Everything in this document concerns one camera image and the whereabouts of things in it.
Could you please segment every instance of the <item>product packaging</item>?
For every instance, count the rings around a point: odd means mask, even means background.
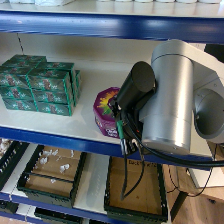
[[[37,111],[33,100],[16,100],[3,98],[5,107],[8,110],[25,110],[25,111]]]
[[[69,104],[43,103],[36,101],[36,105],[39,112],[63,116],[72,116],[75,108],[73,100]]]
[[[67,71],[33,69],[28,74],[28,81],[32,89],[67,93],[71,88]]]
[[[13,67],[13,68],[35,68],[40,62],[34,61],[17,61],[17,60],[8,60],[2,64],[4,67]]]
[[[112,117],[112,111],[108,106],[108,102],[111,98],[118,94],[119,88],[111,87],[100,92],[93,105],[93,111],[95,114],[95,121],[100,131],[105,136],[118,138],[116,130],[115,120]]]
[[[46,56],[23,55],[16,54],[10,60],[13,61],[30,61],[30,62],[46,62]]]
[[[2,98],[33,100],[31,90],[20,87],[0,86],[0,94]]]
[[[71,88],[66,92],[53,92],[32,89],[33,97],[36,101],[45,103],[69,104],[73,100]]]
[[[32,68],[0,67],[0,86],[29,88],[26,76]]]

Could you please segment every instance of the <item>tray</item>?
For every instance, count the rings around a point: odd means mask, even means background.
[[[29,143],[14,141],[9,146],[6,153],[0,159],[0,190],[11,176],[17,163],[26,151]]]
[[[0,211],[15,214],[19,204],[0,200]]]
[[[42,208],[36,208],[34,215],[51,224],[81,224],[82,218]]]
[[[134,186],[140,173],[141,162],[128,160],[127,191]],[[121,201],[123,181],[124,160],[111,157],[104,196],[104,209],[109,218],[139,224],[167,222],[168,209],[161,165],[145,163],[145,173],[140,184]]]
[[[54,161],[53,165],[52,162],[41,165],[39,158],[45,158],[46,156],[43,154],[50,150],[54,152],[59,150],[57,157],[53,155],[48,157],[49,161]],[[72,208],[86,158],[86,153],[81,153],[79,160],[77,159],[73,162],[75,164],[74,167],[77,167],[76,171],[72,172],[72,164],[68,171],[70,176],[67,175],[65,178],[58,170],[59,165],[68,161],[66,153],[71,154],[72,151],[38,145],[17,183],[17,189],[23,191],[31,200]]]

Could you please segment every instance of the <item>green box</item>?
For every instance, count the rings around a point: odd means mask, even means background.
[[[46,56],[22,55],[16,54],[10,60],[14,61],[30,61],[30,62],[46,62]]]
[[[29,88],[26,76],[31,68],[0,67],[0,86]]]
[[[80,98],[80,94],[81,94],[81,90],[80,88],[77,88],[73,91],[73,98],[74,98],[74,105],[76,106],[78,101],[79,101],[79,98]]]
[[[36,101],[36,105],[39,112],[64,116],[72,116],[75,108],[73,101],[71,101],[70,104],[43,103]]]
[[[71,88],[69,73],[66,71],[33,69],[28,74],[30,87],[54,92],[65,92]]]
[[[8,110],[37,111],[33,100],[16,100],[3,98]]]
[[[33,100],[31,90],[20,87],[0,86],[0,94],[2,98]]]
[[[39,102],[69,104],[73,101],[72,89],[66,92],[52,92],[32,89],[33,97]]]
[[[76,78],[76,86],[80,87],[81,82],[82,82],[80,70],[75,70],[75,78]]]
[[[4,67],[13,67],[13,68],[35,68],[40,62],[33,61],[17,61],[17,60],[8,60],[2,64]]]
[[[40,62],[37,68],[48,70],[61,70],[67,71],[70,75],[70,82],[73,83],[76,80],[75,64],[67,62]]]

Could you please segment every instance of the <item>black plastic crate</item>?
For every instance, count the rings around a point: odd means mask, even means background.
[[[0,211],[15,214],[18,209],[19,204],[0,200]]]
[[[106,191],[105,191],[105,196],[104,196],[104,209],[105,209],[105,211],[107,211],[107,216],[112,219],[117,219],[117,220],[131,222],[131,223],[139,223],[139,224],[167,222],[168,209],[167,209],[166,192],[165,192],[165,186],[164,186],[162,166],[160,164],[154,164],[154,166],[157,166],[157,173],[158,173],[158,175],[156,175],[158,177],[158,185],[159,185],[158,186],[159,193],[158,192],[157,193],[159,194],[159,197],[160,197],[160,201],[158,203],[161,204],[161,214],[154,214],[154,213],[131,210],[130,208],[126,209],[126,208],[121,208],[119,206],[111,206],[110,205],[110,200],[111,200],[111,195],[110,195],[110,187],[111,187],[110,177],[111,176],[110,176],[110,174],[111,174],[111,168],[112,168],[112,160],[113,160],[113,157],[110,158],[110,162],[109,162]],[[140,161],[135,161],[135,164],[139,165],[141,163],[140,163]],[[119,196],[120,196],[120,192],[121,192],[121,188],[117,191]]]
[[[29,143],[14,141],[0,159],[0,190],[11,176],[14,168],[26,151]]]
[[[90,219],[89,224],[107,224],[107,222],[100,222],[100,221]]]
[[[55,178],[53,176],[32,173],[32,170],[34,169],[36,162],[38,161],[39,157],[42,155],[44,147],[45,146],[43,146],[43,145],[37,146],[30,161],[27,163],[25,170],[23,171],[22,175],[20,176],[20,179],[17,183],[17,189],[19,191],[23,191],[28,196],[28,198],[31,200],[72,208],[74,205],[75,198],[76,198],[79,181],[80,181],[80,178],[82,175],[82,170],[83,170],[84,163],[85,163],[86,153],[81,153],[81,156],[80,156],[80,159],[78,162],[78,167],[77,167],[77,170],[74,175],[74,179],[72,181],[69,181],[69,180],[64,180],[64,179],[60,179],[60,178]],[[27,181],[29,180],[30,176],[39,176],[41,178],[43,177],[46,179],[55,179],[56,181],[59,181],[59,182],[71,183],[72,188],[71,188],[70,192],[68,192],[69,196],[67,197],[67,196],[63,196],[60,194],[49,193],[49,192],[43,191],[43,190],[27,188],[25,185],[26,185]]]
[[[81,224],[82,218],[68,215],[60,212],[54,212],[47,209],[36,208],[34,215],[41,218],[46,223],[51,224]]]

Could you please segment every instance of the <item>shelf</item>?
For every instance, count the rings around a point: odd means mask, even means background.
[[[16,188],[18,179],[23,172],[27,162],[30,160],[36,145],[30,144],[10,176],[1,194],[7,194],[8,200],[19,204],[26,204],[52,211],[58,211],[70,215],[94,219],[114,224],[127,224],[107,217],[103,208],[106,178],[109,163],[109,156],[88,154],[82,172],[79,189],[77,192],[74,208],[51,205],[28,199],[22,191]]]
[[[35,144],[122,157],[119,139],[104,136],[95,124],[93,103],[100,91],[111,86],[120,87],[126,76],[127,72],[123,70],[83,70],[82,93],[72,117],[7,110],[0,99],[0,136]],[[195,137],[192,139],[200,141],[194,128],[193,131]],[[211,160],[206,150],[203,148],[200,151],[200,148],[191,149],[194,155],[177,157]],[[140,159],[138,153],[131,155],[130,158]],[[174,164],[153,155],[147,155],[145,159],[162,164]]]
[[[224,43],[224,4],[99,2],[0,5],[0,32]]]

